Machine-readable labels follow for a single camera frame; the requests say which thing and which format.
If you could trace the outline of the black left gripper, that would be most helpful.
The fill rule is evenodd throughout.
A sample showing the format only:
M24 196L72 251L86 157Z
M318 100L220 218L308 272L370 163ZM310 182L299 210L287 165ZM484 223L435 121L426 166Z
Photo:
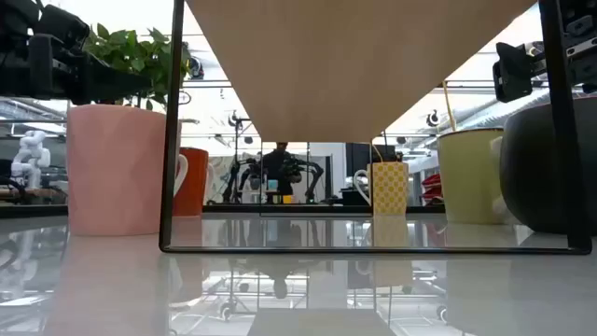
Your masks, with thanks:
M34 34L27 42L27 93L37 99L67 99L76 105L91 101L116 101L147 91L151 80L117 70L87 53L84 44L89 33L68 33L66 41L55 35Z

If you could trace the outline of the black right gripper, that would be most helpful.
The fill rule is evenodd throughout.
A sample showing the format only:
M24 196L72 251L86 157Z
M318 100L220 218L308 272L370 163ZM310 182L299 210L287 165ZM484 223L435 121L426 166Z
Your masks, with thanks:
M597 0L559 0L559 4L571 86L597 93ZM502 42L495 48L499 60L493 64L493 85L499 102L509 103L547 86L543 38L528 43L527 51L523 45Z

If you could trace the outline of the pink mug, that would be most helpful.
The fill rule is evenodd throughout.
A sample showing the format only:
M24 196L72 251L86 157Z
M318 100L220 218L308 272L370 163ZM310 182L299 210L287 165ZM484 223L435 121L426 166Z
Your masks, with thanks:
M160 230L166 116L124 105L67 112L68 225L78 236Z

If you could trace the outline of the black mug red inside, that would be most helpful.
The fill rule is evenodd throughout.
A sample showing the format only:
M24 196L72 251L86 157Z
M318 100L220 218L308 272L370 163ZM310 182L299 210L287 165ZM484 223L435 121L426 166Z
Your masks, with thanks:
M574 100L590 233L597 236L597 97ZM505 124L500 152L500 188L507 209L533 231L566 234L558 186L551 105L530 107Z

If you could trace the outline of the pale yellow-green mug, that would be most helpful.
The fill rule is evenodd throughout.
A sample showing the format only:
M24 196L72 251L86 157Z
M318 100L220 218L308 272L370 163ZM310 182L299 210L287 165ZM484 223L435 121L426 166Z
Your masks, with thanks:
M441 135L437 154L447 220L454 224L499 225L504 200L499 163L502 128Z

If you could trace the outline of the red mug white handle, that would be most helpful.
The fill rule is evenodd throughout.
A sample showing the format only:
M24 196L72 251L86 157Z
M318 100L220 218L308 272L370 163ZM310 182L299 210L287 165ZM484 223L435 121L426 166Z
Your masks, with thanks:
M182 186L174 196L174 216L200 216L206 189L211 185L214 174L209 164L209 153L193 147L182 147L180 153L186 157L188 168Z

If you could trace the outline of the yellow checkered mug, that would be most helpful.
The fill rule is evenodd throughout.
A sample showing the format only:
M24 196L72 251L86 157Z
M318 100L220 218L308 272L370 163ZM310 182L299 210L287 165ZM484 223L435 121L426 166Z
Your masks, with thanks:
M368 179L368 194L358 183ZM400 161L374 162L354 173L353 184L371 206L374 216L405 216L409 196L409 166Z

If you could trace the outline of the green potted plant black pot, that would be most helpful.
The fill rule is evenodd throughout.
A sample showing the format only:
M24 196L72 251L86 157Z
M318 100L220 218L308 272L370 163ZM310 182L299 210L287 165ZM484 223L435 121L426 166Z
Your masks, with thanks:
M167 109L173 54L172 40L156 28L147 30L148 38L140 39L135 30L118 30L110 33L97 23L84 44L84 50L111 67L148 79L149 89L108 100L108 104L145 104L154 110L157 104Z

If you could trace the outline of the white humanoid robot figure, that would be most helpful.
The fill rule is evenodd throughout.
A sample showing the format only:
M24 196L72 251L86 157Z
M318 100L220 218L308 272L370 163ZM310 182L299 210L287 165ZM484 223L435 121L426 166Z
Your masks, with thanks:
M51 153L43 145L46 137L44 131L27 131L20 138L19 150L10 166L11 177L25 181L27 189L39 189L41 169L50 166Z

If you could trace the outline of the red storage bins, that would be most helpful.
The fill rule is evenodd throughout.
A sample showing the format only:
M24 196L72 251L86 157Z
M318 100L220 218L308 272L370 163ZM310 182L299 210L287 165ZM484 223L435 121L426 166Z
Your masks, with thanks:
M423 195L421 196L424 206L444 204L440 174L427 177L422 182Z

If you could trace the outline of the floral painted panel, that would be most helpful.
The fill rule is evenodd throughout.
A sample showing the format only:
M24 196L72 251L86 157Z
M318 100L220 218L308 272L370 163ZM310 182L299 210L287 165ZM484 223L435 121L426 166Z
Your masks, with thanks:
M222 194L227 187L230 169L234 163L233 156L217 156L209 158L209 172L212 174L212 183L206 190L208 201L222 202Z

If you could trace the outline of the wooden board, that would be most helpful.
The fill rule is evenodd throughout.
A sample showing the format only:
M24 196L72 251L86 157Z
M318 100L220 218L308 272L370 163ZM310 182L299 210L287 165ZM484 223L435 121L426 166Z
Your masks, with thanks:
M579 190L560 0L174 0L159 248L173 251L178 67L190 11L266 141L365 142L539 5L561 178Z

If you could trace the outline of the black monitor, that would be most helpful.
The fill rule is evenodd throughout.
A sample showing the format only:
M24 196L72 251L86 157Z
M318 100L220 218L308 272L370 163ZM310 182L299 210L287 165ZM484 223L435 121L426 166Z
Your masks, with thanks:
M345 153L346 176L353 176L356 171L366 169L372 161L395 161L397 151L395 146L347 143Z

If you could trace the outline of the person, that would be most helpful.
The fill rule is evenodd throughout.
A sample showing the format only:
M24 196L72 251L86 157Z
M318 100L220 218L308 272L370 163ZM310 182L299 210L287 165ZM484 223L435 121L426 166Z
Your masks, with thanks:
M286 148L286 142L277 142L276 149L262 157L262 166L267 171L267 177L278 182L277 190L280 195L292 195L292 184L302 179L300 174L287 175L284 172L285 159L290 157Z

